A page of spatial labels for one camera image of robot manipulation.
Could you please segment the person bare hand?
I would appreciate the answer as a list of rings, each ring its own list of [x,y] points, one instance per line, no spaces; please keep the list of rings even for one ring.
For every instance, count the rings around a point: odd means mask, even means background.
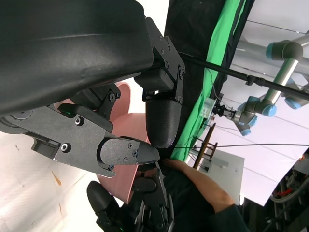
[[[173,169],[176,169],[180,172],[185,173],[190,167],[183,161],[179,161],[176,159],[164,159],[163,163]]]

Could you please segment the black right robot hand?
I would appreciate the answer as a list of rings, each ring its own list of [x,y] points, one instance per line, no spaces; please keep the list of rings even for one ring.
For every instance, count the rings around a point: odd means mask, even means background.
[[[105,232],[171,232],[174,208],[163,179],[157,162],[139,166],[130,189],[130,209],[119,206],[102,184],[91,181],[86,192],[98,226]]]

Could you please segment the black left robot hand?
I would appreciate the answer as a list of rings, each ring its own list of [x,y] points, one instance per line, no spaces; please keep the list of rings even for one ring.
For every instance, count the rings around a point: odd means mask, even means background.
[[[113,177],[159,160],[178,130],[185,65],[134,0],[3,0],[0,129],[33,150]],[[116,83],[142,87],[149,142],[112,134]]]

